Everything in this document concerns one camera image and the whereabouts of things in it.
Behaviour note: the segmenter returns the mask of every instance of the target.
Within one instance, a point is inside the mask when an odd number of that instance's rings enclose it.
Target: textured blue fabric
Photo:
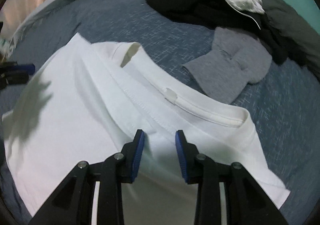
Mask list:
[[[202,26],[171,22],[144,0],[77,0],[30,29],[12,59],[39,69],[77,32],[90,42],[137,41],[162,69],[199,91],[182,64],[208,53],[214,35]],[[22,89],[9,87],[1,93],[1,114],[12,109]],[[249,110],[269,168],[291,190],[280,209],[290,225],[301,225],[320,196],[319,95],[316,78],[287,60],[282,66],[272,63],[266,77],[247,85],[233,102]],[[14,188],[5,166],[1,176],[2,189]],[[25,224],[30,216],[16,190],[5,195],[5,201]]]

